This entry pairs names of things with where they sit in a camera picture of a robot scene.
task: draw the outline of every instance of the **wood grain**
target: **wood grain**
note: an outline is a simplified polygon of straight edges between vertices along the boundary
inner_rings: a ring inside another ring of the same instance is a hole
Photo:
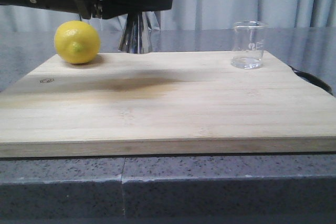
[[[0,93],[0,157],[336,151],[336,99],[266,52],[55,55]]]

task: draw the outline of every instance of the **speckled granite countertop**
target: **speckled granite countertop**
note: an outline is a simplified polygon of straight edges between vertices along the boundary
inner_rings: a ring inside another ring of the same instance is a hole
[[[101,52],[120,32],[102,31]],[[55,54],[54,33],[0,35],[0,91]],[[154,51],[231,50],[231,30],[154,31]],[[267,50],[336,91],[336,28],[269,29]],[[336,213],[336,154],[0,159],[0,222]]]

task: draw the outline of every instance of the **glass beaker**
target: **glass beaker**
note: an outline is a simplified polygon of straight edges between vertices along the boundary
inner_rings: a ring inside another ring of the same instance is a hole
[[[238,51],[231,64],[237,68],[255,69],[263,65],[265,33],[268,25],[260,21],[234,23],[234,47]]]

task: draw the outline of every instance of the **wooden cutting board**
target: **wooden cutting board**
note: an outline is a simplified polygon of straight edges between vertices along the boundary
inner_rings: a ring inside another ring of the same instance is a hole
[[[0,93],[0,157],[336,151],[336,98],[270,53],[53,56]]]

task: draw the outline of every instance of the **cutting board edge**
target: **cutting board edge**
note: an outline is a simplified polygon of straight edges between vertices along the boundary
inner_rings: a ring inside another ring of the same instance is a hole
[[[49,143],[1,143],[0,158],[171,154],[336,152],[336,136],[218,139],[163,139]]]

